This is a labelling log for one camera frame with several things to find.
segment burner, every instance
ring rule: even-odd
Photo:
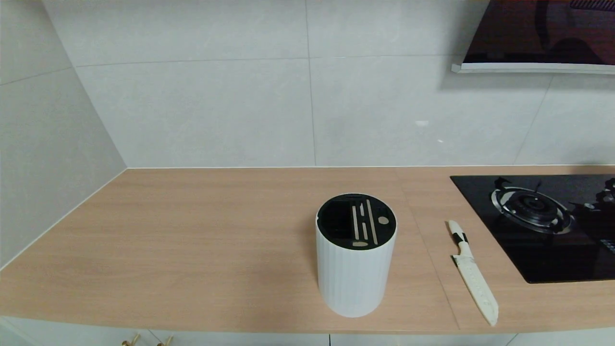
[[[540,192],[520,187],[505,187],[507,180],[496,181],[491,194],[496,209],[510,220],[546,234],[565,234],[571,231],[573,218],[560,203]]]

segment black top of knife block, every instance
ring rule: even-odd
[[[393,211],[378,198],[347,193],[320,207],[316,224],[331,243],[351,250],[369,250],[386,244],[397,229]]]

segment backsplash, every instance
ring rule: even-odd
[[[128,167],[615,163],[615,78],[457,75],[486,0],[45,2]]]
[[[0,14],[1,268],[125,164],[42,3]]]

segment knife handle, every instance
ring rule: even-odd
[[[461,226],[454,220],[449,220],[448,228],[451,230],[455,243],[459,246],[459,255],[473,257],[472,251],[470,251],[470,244],[467,242],[467,236],[461,229]]]

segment knife block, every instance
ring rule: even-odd
[[[360,317],[378,307],[396,236],[393,211],[375,197],[348,193],[320,207],[316,215],[318,285],[334,312]]]

